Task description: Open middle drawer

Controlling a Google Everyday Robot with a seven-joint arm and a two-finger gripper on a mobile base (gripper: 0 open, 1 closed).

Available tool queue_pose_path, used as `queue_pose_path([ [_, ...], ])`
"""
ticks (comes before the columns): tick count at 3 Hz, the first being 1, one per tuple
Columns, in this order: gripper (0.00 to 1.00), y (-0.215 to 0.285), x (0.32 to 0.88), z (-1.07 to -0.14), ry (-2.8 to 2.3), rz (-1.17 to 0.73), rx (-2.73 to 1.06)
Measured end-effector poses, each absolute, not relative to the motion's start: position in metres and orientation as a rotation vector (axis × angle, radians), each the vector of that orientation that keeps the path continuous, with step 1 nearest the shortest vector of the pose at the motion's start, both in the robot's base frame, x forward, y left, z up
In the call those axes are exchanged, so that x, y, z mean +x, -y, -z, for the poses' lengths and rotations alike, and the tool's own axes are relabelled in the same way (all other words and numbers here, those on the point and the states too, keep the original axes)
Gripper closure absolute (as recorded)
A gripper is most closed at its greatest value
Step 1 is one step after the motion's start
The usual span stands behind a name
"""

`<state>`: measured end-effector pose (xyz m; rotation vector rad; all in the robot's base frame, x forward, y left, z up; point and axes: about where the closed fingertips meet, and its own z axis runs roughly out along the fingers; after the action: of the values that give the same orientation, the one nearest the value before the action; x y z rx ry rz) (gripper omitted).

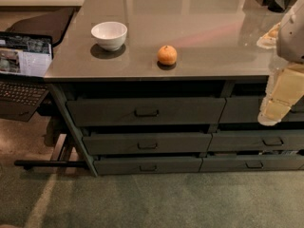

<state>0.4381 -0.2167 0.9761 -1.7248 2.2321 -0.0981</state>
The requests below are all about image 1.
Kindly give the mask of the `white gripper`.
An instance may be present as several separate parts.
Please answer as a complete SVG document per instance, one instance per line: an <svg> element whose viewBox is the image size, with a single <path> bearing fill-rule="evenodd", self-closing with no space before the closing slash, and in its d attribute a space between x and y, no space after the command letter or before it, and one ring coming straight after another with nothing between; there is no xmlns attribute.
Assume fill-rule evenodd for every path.
<svg viewBox="0 0 304 228"><path fill-rule="evenodd" d="M265 126L273 126L290 111L304 96L304 65L289 63L275 75L274 86L268 98L262 100L257 121Z"/></svg>

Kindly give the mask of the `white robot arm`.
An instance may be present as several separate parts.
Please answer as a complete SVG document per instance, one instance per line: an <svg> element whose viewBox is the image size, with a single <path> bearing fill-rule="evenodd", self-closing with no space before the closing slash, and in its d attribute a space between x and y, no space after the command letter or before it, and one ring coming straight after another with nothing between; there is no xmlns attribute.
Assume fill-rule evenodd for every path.
<svg viewBox="0 0 304 228"><path fill-rule="evenodd" d="M278 66L275 61L257 116L260 124L273 126L304 96L304 0L297 0L256 44L275 48L277 57L287 62Z"/></svg>

